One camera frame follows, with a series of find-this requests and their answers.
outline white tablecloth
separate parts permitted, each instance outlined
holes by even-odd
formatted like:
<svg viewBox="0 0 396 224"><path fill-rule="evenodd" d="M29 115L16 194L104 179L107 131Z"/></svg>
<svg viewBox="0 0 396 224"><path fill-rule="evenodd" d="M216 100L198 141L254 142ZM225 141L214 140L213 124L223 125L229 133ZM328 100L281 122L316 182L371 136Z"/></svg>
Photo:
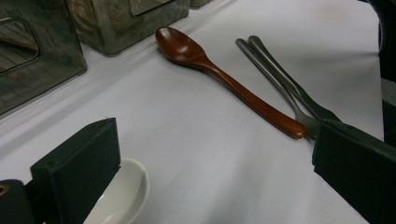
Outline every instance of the white tablecloth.
<svg viewBox="0 0 396 224"><path fill-rule="evenodd" d="M357 0L214 0L171 25L248 89L290 105L235 45L259 36L278 62L343 122L382 139L378 19ZM89 123L116 118L122 157L142 162L150 193L136 223L344 224L366 221L313 172L313 144L294 140L213 77L170 63L150 36L0 120L0 179Z"/></svg>

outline spoon bowl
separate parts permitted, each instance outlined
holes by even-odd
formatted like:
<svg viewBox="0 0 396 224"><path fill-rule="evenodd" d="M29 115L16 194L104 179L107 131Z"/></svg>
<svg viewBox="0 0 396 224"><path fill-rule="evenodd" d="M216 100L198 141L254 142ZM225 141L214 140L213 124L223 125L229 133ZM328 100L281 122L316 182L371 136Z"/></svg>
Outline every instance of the spoon bowl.
<svg viewBox="0 0 396 224"><path fill-rule="evenodd" d="M271 107L218 68L207 58L204 49L187 35L171 27L163 27L157 30L155 37L163 55L172 62L216 77L253 111L290 137L303 138L306 135L307 129L303 124Z"/></svg>

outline white surface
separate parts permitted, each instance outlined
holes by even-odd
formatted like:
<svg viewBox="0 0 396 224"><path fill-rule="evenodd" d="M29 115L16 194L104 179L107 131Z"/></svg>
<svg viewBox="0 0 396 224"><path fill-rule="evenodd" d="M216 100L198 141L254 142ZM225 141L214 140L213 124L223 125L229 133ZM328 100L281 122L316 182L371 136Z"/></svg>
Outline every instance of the white surface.
<svg viewBox="0 0 396 224"><path fill-rule="evenodd" d="M138 161L123 158L121 168L84 224L131 224L149 195L149 176Z"/></svg>
<svg viewBox="0 0 396 224"><path fill-rule="evenodd" d="M357 0L214 0L171 26L278 110L286 100L235 45L259 36L343 122L382 138L377 17ZM150 195L136 223L366 223L313 172L313 146L252 112L214 78L166 60L150 36L115 58L83 47L89 70L0 120L0 179L85 125L117 118L122 157Z"/></svg>

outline white dish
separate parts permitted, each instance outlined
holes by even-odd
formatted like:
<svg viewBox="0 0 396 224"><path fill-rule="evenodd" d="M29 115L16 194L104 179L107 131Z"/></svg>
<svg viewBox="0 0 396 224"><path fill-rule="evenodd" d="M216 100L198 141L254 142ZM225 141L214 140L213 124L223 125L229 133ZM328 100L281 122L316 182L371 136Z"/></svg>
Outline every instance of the white dish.
<svg viewBox="0 0 396 224"><path fill-rule="evenodd" d="M149 194L147 172L131 159L121 159L120 166L84 224L131 224L142 211Z"/></svg>

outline wooden spoon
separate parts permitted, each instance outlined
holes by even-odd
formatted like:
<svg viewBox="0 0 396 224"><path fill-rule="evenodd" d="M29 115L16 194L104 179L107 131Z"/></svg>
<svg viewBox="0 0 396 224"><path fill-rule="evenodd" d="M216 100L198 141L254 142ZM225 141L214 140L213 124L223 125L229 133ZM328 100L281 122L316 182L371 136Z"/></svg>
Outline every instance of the wooden spoon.
<svg viewBox="0 0 396 224"><path fill-rule="evenodd" d="M163 27L157 30L155 37L160 50L169 60L213 75L233 91L253 111L290 137L303 138L306 135L307 129L303 124L271 107L235 79L227 75L213 64L207 58L201 46L187 35L176 29Z"/></svg>

